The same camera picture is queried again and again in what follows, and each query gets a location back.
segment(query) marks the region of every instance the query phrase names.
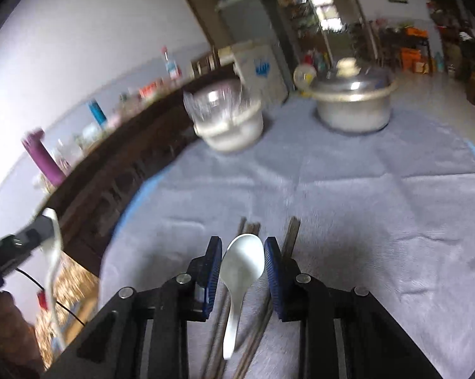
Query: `bottle with red cap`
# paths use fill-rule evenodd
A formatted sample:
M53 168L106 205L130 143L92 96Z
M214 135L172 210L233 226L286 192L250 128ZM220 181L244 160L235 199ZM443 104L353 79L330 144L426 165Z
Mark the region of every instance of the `bottle with red cap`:
M169 58L169 55L167 54L167 47L164 46L162 48L162 53L164 54L164 63L171 80L176 81L180 79L181 69L178 67L178 64L176 64L176 61Z

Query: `window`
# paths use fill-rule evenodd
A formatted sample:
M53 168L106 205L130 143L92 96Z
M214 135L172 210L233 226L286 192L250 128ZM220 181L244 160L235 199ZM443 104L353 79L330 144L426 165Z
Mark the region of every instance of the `window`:
M323 30L340 31L343 23L339 17L334 0L310 0Z

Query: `blue gripper pad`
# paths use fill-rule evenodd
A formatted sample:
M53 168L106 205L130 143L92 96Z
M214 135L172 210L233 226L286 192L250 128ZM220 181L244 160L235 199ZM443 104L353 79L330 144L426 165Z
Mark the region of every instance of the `blue gripper pad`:
M204 255L203 266L197 278L197 283L204 288L203 315L207 319L215 303L216 286L222 263L222 240L219 237L211 237L208 249Z
M269 237L264 244L266 257L267 280L274 311L283 320L285 315L284 267L281 263L281 252L275 237Z

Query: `pot lid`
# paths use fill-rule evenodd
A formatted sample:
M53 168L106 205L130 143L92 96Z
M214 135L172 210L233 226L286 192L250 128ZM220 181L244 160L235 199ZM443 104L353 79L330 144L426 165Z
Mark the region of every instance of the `pot lid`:
M314 93L363 94L389 87L393 77L387 69L358 65L354 58L343 58L335 69L317 76L309 86Z

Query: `dark wooden sideboard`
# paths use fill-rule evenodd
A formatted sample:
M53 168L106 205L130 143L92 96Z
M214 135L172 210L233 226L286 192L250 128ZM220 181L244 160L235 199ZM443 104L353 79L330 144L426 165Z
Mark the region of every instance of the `dark wooden sideboard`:
M124 123L82 160L39 210L59 217L64 252L94 275L115 226L143 182L197 137L183 92L237 78L233 64L189 81Z

